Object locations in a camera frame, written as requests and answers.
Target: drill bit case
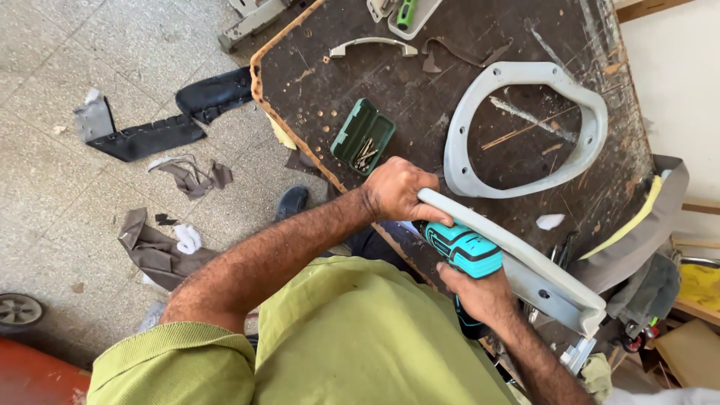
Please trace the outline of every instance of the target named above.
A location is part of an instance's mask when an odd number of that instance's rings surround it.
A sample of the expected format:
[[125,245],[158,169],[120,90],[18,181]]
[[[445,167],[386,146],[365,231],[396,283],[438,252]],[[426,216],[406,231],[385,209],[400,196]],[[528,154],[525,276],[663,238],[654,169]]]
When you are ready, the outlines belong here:
[[[370,100],[359,99],[330,146],[330,152],[350,169],[367,176],[375,168],[394,132],[395,123],[391,119],[381,114]],[[377,152],[368,158],[363,168],[355,167],[360,152],[369,139],[372,139],[372,146],[365,154],[376,150]]]

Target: green screwdriver handle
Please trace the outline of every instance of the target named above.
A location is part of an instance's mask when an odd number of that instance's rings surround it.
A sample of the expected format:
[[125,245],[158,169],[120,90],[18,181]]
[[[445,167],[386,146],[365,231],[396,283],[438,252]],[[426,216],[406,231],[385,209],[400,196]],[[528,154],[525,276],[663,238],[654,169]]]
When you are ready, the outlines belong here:
[[407,31],[410,24],[413,23],[415,6],[417,5],[418,0],[402,0],[400,10],[397,12],[397,27],[402,31]]

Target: green t-shirt sleeve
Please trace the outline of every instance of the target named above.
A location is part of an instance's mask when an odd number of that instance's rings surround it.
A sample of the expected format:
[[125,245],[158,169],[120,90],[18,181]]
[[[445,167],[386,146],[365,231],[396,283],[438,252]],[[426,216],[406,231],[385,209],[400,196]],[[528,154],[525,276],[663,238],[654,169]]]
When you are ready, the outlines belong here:
[[88,405],[249,404],[255,352],[241,334],[176,322],[122,340],[95,360]]

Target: teal drill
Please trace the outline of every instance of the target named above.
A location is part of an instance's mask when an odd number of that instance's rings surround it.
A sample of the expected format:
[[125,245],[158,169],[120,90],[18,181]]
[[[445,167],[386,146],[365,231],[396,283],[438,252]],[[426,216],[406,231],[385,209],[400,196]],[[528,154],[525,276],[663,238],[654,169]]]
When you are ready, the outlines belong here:
[[[413,221],[413,225],[448,259],[448,264],[476,280],[495,274],[503,266],[503,253],[498,245],[458,221],[452,228],[428,221]],[[490,328],[468,315],[457,295],[454,302],[463,335],[473,340],[487,335]]]

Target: scratched work surface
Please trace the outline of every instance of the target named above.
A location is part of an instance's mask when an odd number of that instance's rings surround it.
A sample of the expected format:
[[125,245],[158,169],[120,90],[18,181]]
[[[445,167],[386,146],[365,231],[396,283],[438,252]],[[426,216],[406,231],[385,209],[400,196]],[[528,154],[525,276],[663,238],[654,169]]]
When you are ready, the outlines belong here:
[[[592,167],[574,180],[508,200],[458,197],[441,192],[547,252],[575,229],[578,257],[620,228],[642,206],[652,160],[611,0],[445,1],[418,36],[442,36],[485,57],[513,38],[502,61],[552,61],[608,105],[608,140]],[[328,49],[358,37],[395,37],[375,24],[364,1],[317,0],[252,59],[253,95],[340,190],[364,180],[338,164],[330,145],[356,100],[370,99],[397,124],[382,160],[402,156],[428,172],[443,164],[449,120],[481,69],[431,43],[439,74],[422,70],[424,55],[402,58],[391,45]],[[557,169],[575,147],[577,106],[547,86],[509,86],[478,108],[469,130],[472,168],[496,188],[516,187]],[[498,139],[499,143],[488,145]],[[543,214],[566,214],[552,231],[535,224]],[[384,226],[406,257],[436,285],[437,256],[418,248],[414,236]]]

